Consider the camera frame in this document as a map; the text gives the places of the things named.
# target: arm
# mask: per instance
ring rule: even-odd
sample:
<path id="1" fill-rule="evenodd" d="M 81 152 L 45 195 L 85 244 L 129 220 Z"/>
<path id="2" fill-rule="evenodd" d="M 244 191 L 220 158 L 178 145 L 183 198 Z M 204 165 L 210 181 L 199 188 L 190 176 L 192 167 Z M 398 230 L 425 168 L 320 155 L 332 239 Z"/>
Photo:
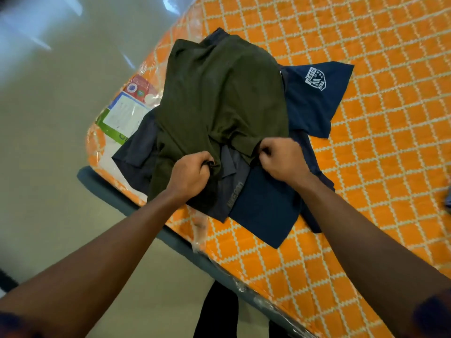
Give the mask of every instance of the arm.
<path id="1" fill-rule="evenodd" d="M 268 138 L 260 161 L 307 204 L 338 261 L 392 333 L 401 336 L 416 306 L 451 280 L 396 242 L 310 173 L 299 145 Z"/>
<path id="2" fill-rule="evenodd" d="M 210 176 L 201 152 L 176 162 L 165 191 L 131 216 L 0 299 L 46 337 L 84 337 L 121 291 L 168 218 Z"/>

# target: shield logo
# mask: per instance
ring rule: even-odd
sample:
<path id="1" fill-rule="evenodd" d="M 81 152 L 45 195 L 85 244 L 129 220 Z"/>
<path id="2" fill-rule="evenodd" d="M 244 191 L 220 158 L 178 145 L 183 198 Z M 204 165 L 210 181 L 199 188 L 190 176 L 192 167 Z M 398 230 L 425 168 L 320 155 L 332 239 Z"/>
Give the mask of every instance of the shield logo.
<path id="1" fill-rule="evenodd" d="M 305 82 L 323 91 L 326 88 L 326 77 L 321 70 L 311 67 L 305 77 Z"/>

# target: hand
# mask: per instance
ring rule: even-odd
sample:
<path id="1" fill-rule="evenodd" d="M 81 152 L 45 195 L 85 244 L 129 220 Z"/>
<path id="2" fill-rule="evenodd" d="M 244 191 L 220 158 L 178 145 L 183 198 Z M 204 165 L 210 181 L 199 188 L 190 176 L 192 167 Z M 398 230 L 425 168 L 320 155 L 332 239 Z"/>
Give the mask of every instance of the hand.
<path id="1" fill-rule="evenodd" d="M 206 150 L 185 155 L 172 168 L 171 179 L 166 190 L 184 204 L 202 191 L 210 177 L 210 170 L 204 161 L 214 159 Z"/>
<path id="2" fill-rule="evenodd" d="M 299 144 L 292 139 L 267 137 L 260 143 L 260 162 L 275 179 L 295 188 L 310 176 L 310 170 Z"/>

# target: orange mattress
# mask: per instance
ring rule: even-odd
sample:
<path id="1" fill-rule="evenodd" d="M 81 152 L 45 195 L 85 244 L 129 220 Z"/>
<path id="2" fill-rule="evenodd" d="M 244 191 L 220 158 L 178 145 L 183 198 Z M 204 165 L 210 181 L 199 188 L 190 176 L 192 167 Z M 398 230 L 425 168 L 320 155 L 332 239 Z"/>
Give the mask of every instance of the orange mattress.
<path id="1" fill-rule="evenodd" d="M 451 0 L 198 0 L 188 15 L 195 9 L 203 36 L 222 27 L 280 64 L 355 65 L 329 140 L 311 138 L 319 166 L 341 197 L 451 277 L 451 216 L 443 210 L 451 165 Z M 160 88 L 174 30 L 139 72 Z M 104 136 L 96 124 L 89 129 L 90 164 L 144 204 L 99 163 L 108 150 Z M 186 207 L 167 225 L 192 241 Z M 390 336 L 324 236 L 301 218 L 277 250 L 230 219 L 210 219 L 205 253 L 319 336 Z"/>

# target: glossy floor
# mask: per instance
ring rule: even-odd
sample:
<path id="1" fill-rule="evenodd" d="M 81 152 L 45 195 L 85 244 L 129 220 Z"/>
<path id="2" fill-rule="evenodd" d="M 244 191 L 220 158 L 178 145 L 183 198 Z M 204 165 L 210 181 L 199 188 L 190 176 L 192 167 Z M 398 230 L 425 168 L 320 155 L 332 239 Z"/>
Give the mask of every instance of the glossy floor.
<path id="1" fill-rule="evenodd" d="M 0 268 L 19 282 L 122 218 L 76 179 L 87 164 L 85 133 L 192 1 L 3 5 Z M 91 336 L 191 337 L 211 284 L 208 275 L 156 241 Z M 241 305 L 239 337 L 267 336 L 267 319 Z"/>

